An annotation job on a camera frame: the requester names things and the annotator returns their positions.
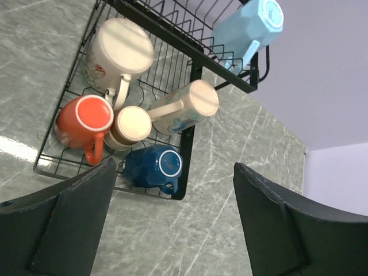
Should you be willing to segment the stainless steel cup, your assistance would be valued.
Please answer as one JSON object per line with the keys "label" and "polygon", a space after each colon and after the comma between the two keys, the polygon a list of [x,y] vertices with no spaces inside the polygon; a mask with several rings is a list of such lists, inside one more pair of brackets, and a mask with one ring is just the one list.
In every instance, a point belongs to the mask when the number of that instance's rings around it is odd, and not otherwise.
{"label": "stainless steel cup", "polygon": [[147,111],[138,106],[127,106],[115,112],[104,142],[113,150],[125,151],[147,138],[151,130],[152,122]]}

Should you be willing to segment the dark blue scalloped mug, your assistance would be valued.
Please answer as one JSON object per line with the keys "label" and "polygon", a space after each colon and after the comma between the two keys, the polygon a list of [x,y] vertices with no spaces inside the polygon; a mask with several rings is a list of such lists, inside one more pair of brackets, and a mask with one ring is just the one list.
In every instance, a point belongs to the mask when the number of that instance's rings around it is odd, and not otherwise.
{"label": "dark blue scalloped mug", "polygon": [[158,188],[162,193],[178,192],[183,158],[170,145],[155,144],[131,151],[120,166],[122,176],[134,187]]}

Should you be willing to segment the light blue faceted mug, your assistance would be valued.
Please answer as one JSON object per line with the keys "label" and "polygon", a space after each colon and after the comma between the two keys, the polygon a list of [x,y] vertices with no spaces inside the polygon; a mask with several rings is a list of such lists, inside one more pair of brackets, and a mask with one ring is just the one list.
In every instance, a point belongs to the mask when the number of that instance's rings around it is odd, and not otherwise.
{"label": "light blue faceted mug", "polygon": [[227,70],[239,75],[260,49],[281,34],[283,22],[277,1],[248,1],[213,28],[213,52]]}

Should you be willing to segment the pink mug orange handle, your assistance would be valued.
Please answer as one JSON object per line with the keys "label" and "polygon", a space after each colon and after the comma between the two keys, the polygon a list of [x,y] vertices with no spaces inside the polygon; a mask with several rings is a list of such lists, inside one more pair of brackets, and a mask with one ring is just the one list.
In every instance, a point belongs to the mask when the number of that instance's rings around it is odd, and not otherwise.
{"label": "pink mug orange handle", "polygon": [[104,137],[114,119],[111,105],[97,95],[83,95],[70,101],[58,114],[55,135],[66,146],[85,151],[88,164],[101,162]]}

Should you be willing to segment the cream mug green inside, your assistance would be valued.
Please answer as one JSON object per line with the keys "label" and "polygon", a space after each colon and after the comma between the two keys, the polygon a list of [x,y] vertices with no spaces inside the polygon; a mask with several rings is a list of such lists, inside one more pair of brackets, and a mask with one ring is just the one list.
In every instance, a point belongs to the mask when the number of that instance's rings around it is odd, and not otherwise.
{"label": "cream mug green inside", "polygon": [[83,75],[118,111],[129,84],[145,73],[153,60],[154,47],[145,31],[133,21],[111,18],[101,25],[89,46]]}

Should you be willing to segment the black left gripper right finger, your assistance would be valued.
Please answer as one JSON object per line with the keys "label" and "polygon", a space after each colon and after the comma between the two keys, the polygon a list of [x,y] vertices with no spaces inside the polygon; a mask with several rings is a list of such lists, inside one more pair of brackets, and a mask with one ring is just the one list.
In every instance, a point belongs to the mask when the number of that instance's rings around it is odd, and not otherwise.
{"label": "black left gripper right finger", "polygon": [[367,217],[310,200],[234,165],[253,275],[366,275]]}

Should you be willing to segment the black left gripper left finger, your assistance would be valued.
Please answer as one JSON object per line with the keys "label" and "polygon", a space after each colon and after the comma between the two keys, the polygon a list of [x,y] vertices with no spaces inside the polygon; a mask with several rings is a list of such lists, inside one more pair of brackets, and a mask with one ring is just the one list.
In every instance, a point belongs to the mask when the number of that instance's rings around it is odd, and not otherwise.
{"label": "black left gripper left finger", "polygon": [[110,158],[1,202],[1,275],[90,275],[115,182]]}

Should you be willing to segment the beige dragon print mug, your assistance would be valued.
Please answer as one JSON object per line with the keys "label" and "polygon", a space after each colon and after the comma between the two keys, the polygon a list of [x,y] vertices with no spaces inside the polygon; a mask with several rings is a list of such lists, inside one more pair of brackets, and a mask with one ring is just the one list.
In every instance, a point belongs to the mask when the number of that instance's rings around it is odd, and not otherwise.
{"label": "beige dragon print mug", "polygon": [[210,118],[218,108],[217,91],[198,79],[154,101],[147,113],[158,132],[171,135]]}

